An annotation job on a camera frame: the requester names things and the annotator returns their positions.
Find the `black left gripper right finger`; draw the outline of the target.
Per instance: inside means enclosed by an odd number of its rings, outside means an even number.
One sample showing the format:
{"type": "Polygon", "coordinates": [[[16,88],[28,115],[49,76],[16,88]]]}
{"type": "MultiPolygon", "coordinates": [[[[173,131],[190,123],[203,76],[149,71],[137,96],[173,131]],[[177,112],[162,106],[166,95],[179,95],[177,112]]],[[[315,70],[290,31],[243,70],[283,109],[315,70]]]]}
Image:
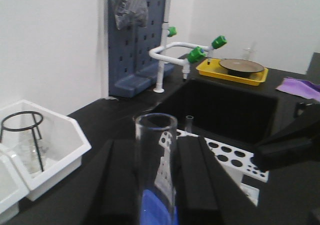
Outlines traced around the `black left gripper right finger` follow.
{"type": "Polygon", "coordinates": [[[177,139],[176,205],[181,225],[219,225],[220,211],[199,139],[177,139]]]}

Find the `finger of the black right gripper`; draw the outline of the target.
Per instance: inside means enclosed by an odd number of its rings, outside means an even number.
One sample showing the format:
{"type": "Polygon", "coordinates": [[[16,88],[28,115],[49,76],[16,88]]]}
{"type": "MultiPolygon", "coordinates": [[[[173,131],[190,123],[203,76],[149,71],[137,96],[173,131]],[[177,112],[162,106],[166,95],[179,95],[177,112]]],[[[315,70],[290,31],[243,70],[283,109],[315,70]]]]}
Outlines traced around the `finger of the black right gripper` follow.
{"type": "Polygon", "coordinates": [[[254,145],[253,164],[261,171],[320,160],[320,105],[310,104],[284,129],[254,145]]]}

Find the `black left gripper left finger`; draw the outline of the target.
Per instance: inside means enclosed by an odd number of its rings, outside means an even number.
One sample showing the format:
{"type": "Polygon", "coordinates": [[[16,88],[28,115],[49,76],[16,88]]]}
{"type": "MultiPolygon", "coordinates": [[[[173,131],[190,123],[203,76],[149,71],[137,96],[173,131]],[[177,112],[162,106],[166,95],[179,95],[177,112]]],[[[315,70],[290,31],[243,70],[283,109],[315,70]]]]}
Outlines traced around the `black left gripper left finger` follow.
{"type": "Polygon", "coordinates": [[[99,225],[134,225],[137,220],[137,178],[132,140],[110,139],[110,153],[99,193],[99,225]]]}

